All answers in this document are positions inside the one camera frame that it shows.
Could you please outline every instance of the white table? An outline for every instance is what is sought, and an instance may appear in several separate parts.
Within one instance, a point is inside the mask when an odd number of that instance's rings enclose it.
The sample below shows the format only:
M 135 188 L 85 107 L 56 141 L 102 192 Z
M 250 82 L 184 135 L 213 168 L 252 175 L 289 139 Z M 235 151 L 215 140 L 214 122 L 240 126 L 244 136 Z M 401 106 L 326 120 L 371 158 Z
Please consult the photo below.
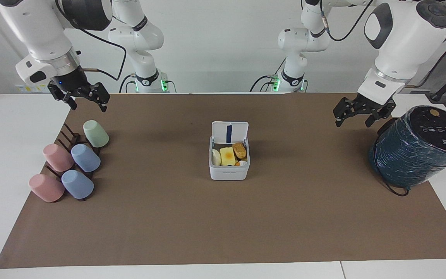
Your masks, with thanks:
M 398 107 L 394 116 L 402 115 L 412 106 L 429 104 L 423 95 L 414 94 L 400 94 L 395 101 Z M 67 106 L 49 95 L 0 95 L 0 251 L 29 194 L 28 179 L 39 173 L 44 164 L 42 148 L 54 141 L 67 113 Z M 446 170 L 430 181 L 446 208 Z M 43 277 L 446 279 L 446 260 L 0 270 L 0 278 Z

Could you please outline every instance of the blue cup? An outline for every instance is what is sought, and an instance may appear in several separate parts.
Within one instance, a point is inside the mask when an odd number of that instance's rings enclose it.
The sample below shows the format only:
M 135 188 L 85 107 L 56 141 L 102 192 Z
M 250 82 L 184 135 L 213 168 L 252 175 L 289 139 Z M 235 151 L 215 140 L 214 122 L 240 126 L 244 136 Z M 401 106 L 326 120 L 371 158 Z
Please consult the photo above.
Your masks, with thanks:
M 76 170 L 69 170 L 64 173 L 62 183 L 73 198 L 78 200 L 87 198 L 94 190 L 94 182 Z
M 85 145 L 79 144 L 71 149 L 71 156 L 75 163 L 85 172 L 91 172 L 99 168 L 101 159 Z

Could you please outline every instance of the pink cup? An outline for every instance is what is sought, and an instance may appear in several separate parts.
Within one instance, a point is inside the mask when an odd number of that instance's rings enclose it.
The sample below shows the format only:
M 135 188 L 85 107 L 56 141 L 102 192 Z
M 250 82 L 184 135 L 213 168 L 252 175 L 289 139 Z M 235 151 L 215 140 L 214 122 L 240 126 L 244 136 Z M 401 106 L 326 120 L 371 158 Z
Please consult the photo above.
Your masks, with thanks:
M 42 153 L 55 171 L 67 171 L 75 164 L 71 154 L 65 148 L 55 143 L 46 146 Z
M 34 194 L 48 203 L 57 201 L 65 192 L 65 187 L 60 181 L 41 173 L 32 176 L 29 186 Z

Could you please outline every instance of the white wall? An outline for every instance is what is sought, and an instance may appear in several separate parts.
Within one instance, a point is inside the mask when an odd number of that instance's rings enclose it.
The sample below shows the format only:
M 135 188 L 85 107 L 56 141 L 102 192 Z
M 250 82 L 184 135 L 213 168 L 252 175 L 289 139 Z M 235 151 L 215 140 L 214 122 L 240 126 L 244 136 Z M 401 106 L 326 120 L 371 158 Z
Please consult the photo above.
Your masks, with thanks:
M 276 38 L 280 30 L 301 27 L 298 0 L 142 0 L 149 20 L 165 34 L 163 48 L 152 51 L 156 65 L 177 83 L 180 92 L 248 91 L 253 81 L 272 74 L 284 58 Z M 340 37 L 352 26 L 363 7 L 336 8 L 329 16 L 331 32 Z M 353 92 L 373 64 L 377 51 L 364 38 L 364 21 L 343 42 L 333 42 L 327 51 L 307 53 L 306 78 L 309 92 Z M 111 28 L 121 24 L 113 21 Z M 83 67 L 98 67 L 117 74 L 122 52 L 87 37 L 78 30 L 65 33 L 82 51 Z M 97 32 L 107 38 L 107 31 Z M 14 64 L 26 55 L 0 15 L 0 92 L 15 92 L 20 83 Z M 414 81 L 432 67 L 446 49 L 424 65 Z M 133 72 L 127 62 L 122 76 Z M 88 73 L 90 82 L 100 81 L 109 92 L 117 92 L 118 81 L 99 73 Z

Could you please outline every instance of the brown paper mat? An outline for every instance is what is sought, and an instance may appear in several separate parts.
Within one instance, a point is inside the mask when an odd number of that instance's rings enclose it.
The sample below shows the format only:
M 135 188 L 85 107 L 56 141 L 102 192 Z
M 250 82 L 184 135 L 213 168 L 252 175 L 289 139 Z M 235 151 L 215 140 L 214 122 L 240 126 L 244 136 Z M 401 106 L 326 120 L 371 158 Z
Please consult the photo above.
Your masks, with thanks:
M 335 126 L 338 94 L 114 95 L 67 123 L 110 134 L 85 202 L 30 194 L 0 268 L 446 258 L 429 183 L 406 198 L 373 175 L 377 128 Z M 209 177 L 212 121 L 249 122 L 247 179 Z

